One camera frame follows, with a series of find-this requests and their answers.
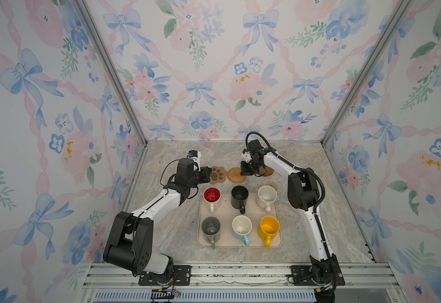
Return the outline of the woven rattan round coaster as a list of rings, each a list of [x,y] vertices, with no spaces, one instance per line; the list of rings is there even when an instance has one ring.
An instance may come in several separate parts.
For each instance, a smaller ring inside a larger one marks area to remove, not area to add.
[[[244,183],[247,179],[245,175],[242,175],[242,170],[240,167],[233,167],[228,170],[227,178],[235,184]]]

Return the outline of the cork paw print coaster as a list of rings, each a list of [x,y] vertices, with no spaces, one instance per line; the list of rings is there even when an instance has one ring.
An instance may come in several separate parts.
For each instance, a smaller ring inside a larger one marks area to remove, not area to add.
[[[217,167],[217,172],[212,172],[210,175],[210,184],[223,183],[227,179],[228,172],[223,167]]]

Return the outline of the plain round wooden coaster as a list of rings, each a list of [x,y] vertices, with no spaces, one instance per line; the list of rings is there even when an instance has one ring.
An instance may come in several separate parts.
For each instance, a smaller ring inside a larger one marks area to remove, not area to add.
[[[268,177],[271,176],[274,173],[274,170],[270,167],[261,166],[259,168],[259,176],[260,177]]]

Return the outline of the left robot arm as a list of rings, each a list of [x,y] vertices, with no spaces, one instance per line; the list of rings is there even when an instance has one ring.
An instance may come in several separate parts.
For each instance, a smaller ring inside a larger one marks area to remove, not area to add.
[[[170,276],[171,258],[152,251],[154,227],[190,199],[192,189],[209,183],[211,173],[210,167],[200,166],[198,157],[178,160],[176,174],[154,199],[132,213],[120,212],[114,218],[103,261],[129,270],[133,275],[146,272]]]

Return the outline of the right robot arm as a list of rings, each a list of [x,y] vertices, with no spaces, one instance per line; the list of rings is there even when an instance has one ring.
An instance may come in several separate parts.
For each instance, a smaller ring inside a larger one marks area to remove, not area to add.
[[[259,174],[261,167],[269,167],[287,179],[288,202],[301,210],[310,245],[310,278],[324,290],[335,290],[340,268],[320,219],[319,205],[325,198],[325,187],[319,176],[312,169],[297,167],[267,148],[252,152],[244,149],[241,156],[243,175]]]

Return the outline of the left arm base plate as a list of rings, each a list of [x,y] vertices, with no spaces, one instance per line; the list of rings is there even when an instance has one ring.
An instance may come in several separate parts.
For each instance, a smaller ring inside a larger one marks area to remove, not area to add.
[[[176,286],[189,286],[191,279],[190,265],[168,265],[162,274],[152,272],[142,272],[139,275],[138,284],[140,286],[162,286],[167,287],[175,284]]]

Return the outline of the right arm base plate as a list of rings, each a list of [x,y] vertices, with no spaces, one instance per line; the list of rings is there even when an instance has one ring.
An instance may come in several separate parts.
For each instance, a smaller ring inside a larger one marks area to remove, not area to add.
[[[292,265],[290,271],[289,282],[296,286],[328,287],[333,283],[331,268],[323,272],[312,265]]]

